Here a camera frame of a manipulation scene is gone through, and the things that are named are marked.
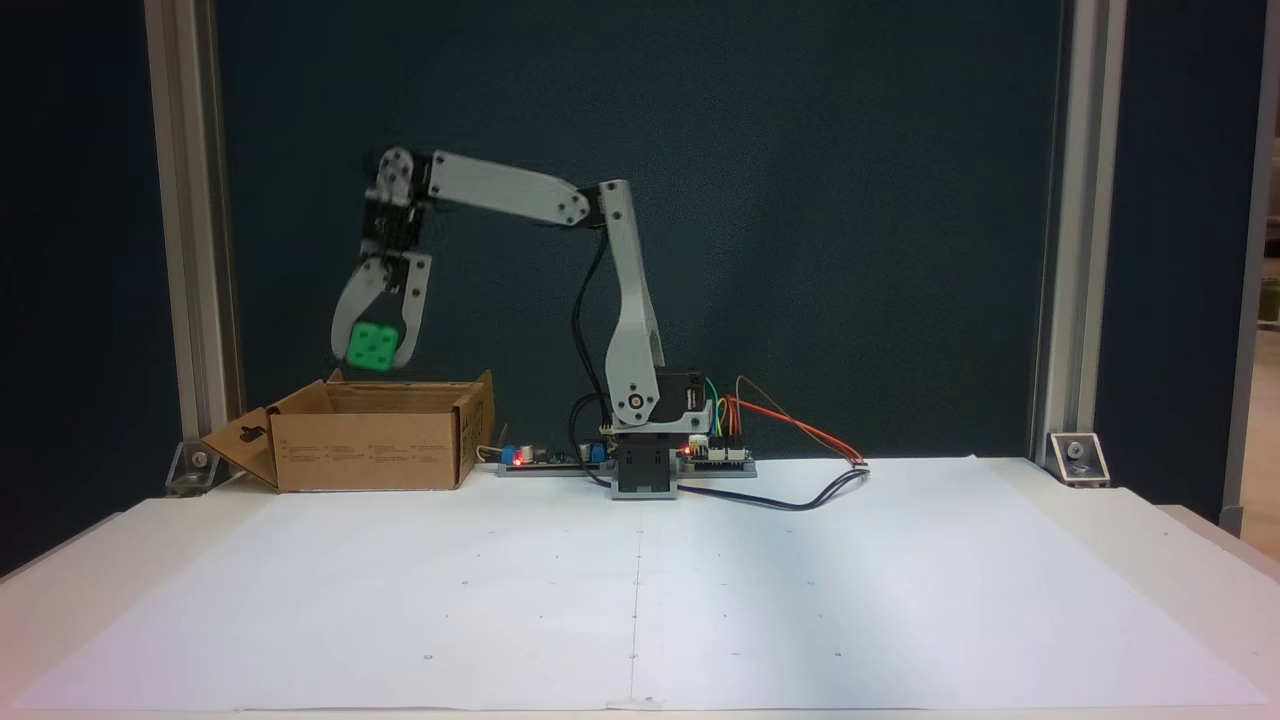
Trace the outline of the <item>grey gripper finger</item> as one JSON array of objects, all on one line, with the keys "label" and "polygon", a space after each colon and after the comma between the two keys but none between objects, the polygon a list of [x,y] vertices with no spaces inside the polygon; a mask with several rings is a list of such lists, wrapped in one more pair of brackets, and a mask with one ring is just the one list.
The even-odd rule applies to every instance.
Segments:
[{"label": "grey gripper finger", "polygon": [[396,368],[407,366],[415,355],[425,310],[431,256],[403,256],[404,278],[401,283],[401,316],[404,331],[396,351]]},{"label": "grey gripper finger", "polygon": [[332,320],[332,354],[339,363],[393,363],[396,320],[380,306],[387,269],[365,258],[347,281]]}]

